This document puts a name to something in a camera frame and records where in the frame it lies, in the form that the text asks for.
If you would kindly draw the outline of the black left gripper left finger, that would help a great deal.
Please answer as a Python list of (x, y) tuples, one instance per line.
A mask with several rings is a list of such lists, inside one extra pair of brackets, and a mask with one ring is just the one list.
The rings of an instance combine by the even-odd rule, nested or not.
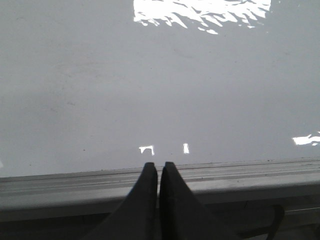
[(158, 190), (158, 173), (147, 162), (119, 207), (83, 238), (85, 240), (152, 240)]

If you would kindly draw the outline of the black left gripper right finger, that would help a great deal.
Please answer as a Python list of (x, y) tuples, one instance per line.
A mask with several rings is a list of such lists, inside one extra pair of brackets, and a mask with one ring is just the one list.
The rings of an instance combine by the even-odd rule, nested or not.
[(159, 213), (163, 240), (239, 240), (187, 186), (173, 162), (162, 169)]

